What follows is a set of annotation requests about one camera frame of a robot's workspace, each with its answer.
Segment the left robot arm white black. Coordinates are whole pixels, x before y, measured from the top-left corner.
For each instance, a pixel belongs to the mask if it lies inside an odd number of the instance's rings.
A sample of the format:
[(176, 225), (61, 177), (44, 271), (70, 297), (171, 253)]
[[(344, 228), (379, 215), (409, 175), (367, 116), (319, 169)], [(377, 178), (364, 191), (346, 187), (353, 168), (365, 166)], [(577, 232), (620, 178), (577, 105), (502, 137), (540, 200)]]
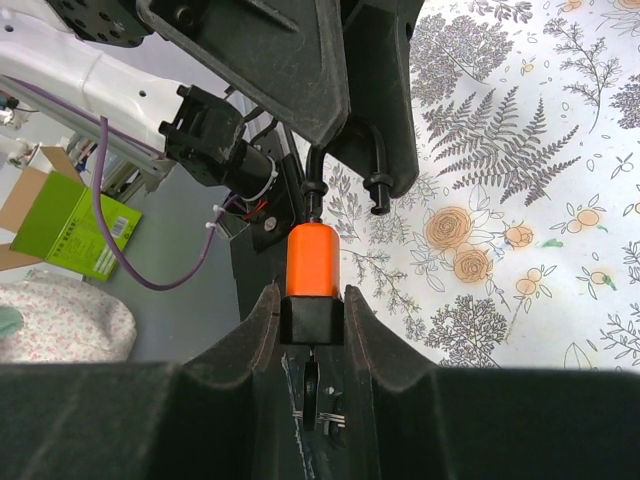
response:
[[(318, 223), (338, 159), (386, 214), (418, 175), (409, 49), (418, 1), (5, 1), (1, 73), (106, 118), (137, 144), (251, 207), (262, 251)], [(305, 139), (305, 162), (260, 152), (249, 116), (196, 86), (114, 59), (157, 34)]]

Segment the black headed keys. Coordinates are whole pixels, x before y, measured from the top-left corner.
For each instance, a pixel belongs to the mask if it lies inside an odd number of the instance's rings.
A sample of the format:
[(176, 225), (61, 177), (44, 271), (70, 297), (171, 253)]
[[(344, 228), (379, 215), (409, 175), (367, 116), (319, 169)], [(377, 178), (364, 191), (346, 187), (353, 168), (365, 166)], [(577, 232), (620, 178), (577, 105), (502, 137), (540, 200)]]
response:
[(309, 359), (303, 370), (302, 410), (295, 411), (293, 416), (302, 421), (304, 431), (315, 430), (318, 423), (335, 425), (338, 430), (344, 430), (346, 421), (343, 415), (322, 413), (318, 411), (320, 382), (320, 366), (316, 360), (315, 349), (310, 348)]

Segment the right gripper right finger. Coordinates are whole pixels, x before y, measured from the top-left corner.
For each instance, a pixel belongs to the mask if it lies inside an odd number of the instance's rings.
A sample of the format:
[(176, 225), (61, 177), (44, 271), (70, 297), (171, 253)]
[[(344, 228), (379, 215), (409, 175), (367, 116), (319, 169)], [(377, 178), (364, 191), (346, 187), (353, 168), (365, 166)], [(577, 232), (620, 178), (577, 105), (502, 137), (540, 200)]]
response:
[(639, 378), (439, 367), (345, 292), (352, 479), (635, 479)]

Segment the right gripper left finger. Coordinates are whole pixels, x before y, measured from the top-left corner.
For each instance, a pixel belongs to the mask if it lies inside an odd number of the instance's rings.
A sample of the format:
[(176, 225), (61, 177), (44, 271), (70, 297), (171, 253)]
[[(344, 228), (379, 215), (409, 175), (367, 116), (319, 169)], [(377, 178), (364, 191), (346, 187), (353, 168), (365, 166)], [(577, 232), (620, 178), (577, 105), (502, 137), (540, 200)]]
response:
[(1, 369), (5, 479), (301, 479), (280, 292), (183, 364)]

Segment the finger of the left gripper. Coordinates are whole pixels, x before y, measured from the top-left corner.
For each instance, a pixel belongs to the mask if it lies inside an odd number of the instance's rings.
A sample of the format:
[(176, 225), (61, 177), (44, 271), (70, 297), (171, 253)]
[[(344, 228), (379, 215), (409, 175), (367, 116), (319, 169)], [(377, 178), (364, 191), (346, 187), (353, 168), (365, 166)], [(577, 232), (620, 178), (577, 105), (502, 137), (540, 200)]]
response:
[(384, 140), (392, 195), (413, 186), (419, 166), (411, 108), (410, 40), (418, 1), (342, 1), (351, 114)]
[(309, 143), (349, 115), (337, 1), (139, 1), (138, 15)]

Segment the orange black padlock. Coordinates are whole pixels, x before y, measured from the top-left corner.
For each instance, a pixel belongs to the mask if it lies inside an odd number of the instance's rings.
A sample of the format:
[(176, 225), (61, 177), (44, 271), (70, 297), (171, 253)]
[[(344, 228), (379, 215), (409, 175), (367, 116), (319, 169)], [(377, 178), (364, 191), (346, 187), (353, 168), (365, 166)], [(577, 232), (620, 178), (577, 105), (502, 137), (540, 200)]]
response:
[[(340, 137), (330, 143), (341, 146), (362, 141), (373, 170), (364, 188), (373, 201), (372, 213), (390, 210), (394, 185), (388, 174), (384, 140), (370, 122), (350, 118)], [(305, 202), (304, 222), (287, 239), (285, 296), (280, 307), (280, 341), (285, 345), (315, 347), (344, 343), (344, 303), (340, 294), (339, 235), (322, 222), (323, 199), (328, 186), (323, 179), (327, 149), (312, 147), (307, 155), (305, 181), (300, 187)]]

